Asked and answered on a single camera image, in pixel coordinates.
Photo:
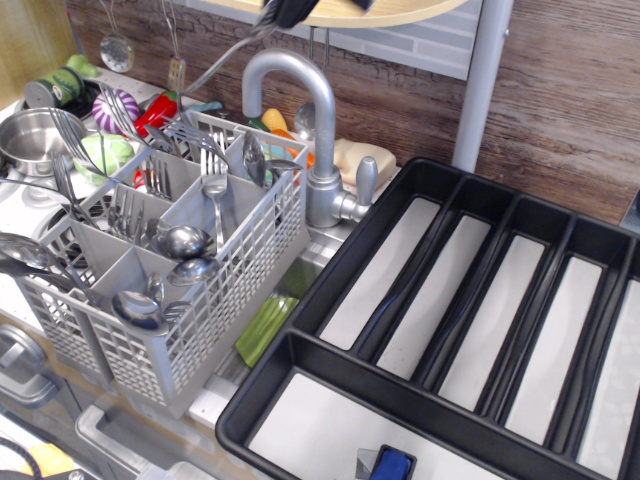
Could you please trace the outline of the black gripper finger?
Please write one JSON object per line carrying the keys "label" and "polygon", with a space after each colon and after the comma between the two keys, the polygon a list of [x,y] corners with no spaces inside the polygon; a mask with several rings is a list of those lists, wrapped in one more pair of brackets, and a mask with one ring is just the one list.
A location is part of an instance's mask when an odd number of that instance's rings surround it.
{"label": "black gripper finger", "polygon": [[293,28],[307,19],[318,0],[281,0],[277,4],[275,24],[279,28]]}
{"label": "black gripper finger", "polygon": [[372,8],[375,0],[351,0],[351,2],[363,11],[368,12]]}

